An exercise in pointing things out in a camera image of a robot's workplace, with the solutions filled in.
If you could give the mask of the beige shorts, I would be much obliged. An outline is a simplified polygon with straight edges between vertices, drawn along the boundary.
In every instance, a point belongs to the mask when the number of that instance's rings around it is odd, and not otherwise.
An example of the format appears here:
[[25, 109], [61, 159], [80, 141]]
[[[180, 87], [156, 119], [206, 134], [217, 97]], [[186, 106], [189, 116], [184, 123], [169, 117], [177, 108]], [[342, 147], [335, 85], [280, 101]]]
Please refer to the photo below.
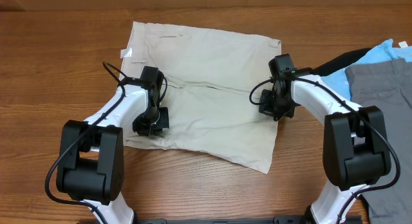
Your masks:
[[159, 136], [133, 133], [125, 139], [139, 149], [185, 149], [220, 157], [267, 173], [277, 123], [258, 111], [260, 82], [281, 41], [208, 28], [134, 22], [122, 71], [139, 77], [158, 68], [168, 86], [162, 105], [169, 129]]

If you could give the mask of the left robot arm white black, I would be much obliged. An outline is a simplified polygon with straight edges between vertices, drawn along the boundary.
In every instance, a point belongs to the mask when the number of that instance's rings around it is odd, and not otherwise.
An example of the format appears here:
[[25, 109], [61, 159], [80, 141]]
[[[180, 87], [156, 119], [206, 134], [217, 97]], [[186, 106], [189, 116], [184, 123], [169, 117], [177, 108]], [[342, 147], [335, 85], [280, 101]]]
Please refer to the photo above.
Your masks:
[[50, 191], [55, 173], [56, 187], [70, 197], [68, 203], [89, 208], [97, 223], [138, 223], [121, 193], [124, 138], [159, 135], [169, 128], [168, 109], [160, 105], [166, 90], [164, 74], [146, 66], [139, 78], [117, 79], [115, 95], [97, 113], [84, 121], [67, 121], [59, 157], [46, 177], [48, 197], [63, 202]]

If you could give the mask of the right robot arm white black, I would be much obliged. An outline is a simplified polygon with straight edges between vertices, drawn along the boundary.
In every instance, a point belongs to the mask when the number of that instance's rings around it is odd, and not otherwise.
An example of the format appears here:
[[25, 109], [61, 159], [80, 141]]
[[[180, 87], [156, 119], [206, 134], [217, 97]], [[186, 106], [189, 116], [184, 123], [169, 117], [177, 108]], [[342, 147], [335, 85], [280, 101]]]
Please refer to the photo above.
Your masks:
[[327, 181], [319, 197], [300, 216], [276, 216], [274, 223], [362, 223], [347, 213], [364, 192], [376, 191], [378, 180], [398, 167], [387, 140], [382, 111], [346, 100], [311, 68], [297, 69], [288, 54], [269, 63], [272, 89], [261, 92], [259, 112], [275, 121], [292, 118], [305, 107], [324, 127], [323, 168]]

